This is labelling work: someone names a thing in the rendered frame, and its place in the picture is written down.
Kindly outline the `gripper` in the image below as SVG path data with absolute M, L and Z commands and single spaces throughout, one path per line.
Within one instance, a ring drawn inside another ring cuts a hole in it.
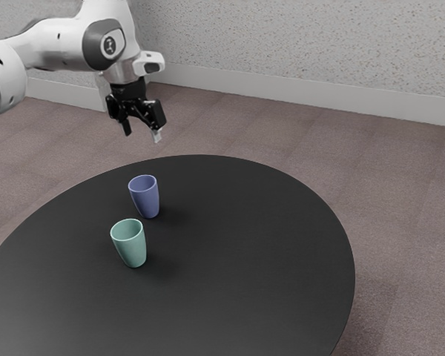
M 127 84 L 110 84 L 111 92 L 105 97 L 110 118 L 115 119 L 126 136 L 132 133 L 128 116 L 139 118 L 151 130 L 154 143 L 162 139 L 161 131 L 167 124 L 162 103 L 147 100 L 144 78 Z

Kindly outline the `blue cup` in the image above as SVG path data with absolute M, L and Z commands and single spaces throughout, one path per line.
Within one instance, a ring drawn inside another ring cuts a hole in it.
M 139 175 L 128 183 L 131 199 L 145 219 L 152 219 L 159 213 L 159 188 L 152 175 Z

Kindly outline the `green cup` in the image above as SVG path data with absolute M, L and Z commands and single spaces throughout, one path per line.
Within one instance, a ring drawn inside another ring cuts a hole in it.
M 147 259 L 147 247 L 143 224 L 137 219 L 125 219 L 115 223 L 110 236 L 124 264 L 129 268 L 142 266 Z

